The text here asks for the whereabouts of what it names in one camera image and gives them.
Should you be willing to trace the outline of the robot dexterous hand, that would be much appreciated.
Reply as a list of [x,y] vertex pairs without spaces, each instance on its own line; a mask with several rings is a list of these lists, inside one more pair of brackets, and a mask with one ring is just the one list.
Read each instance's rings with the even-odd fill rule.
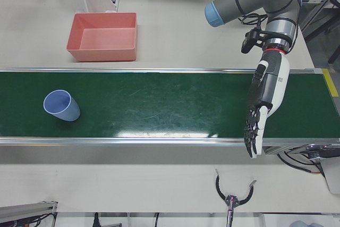
[[290,73],[285,53],[268,49],[254,72],[244,129],[244,143],[251,158],[261,155],[267,119],[280,107]]

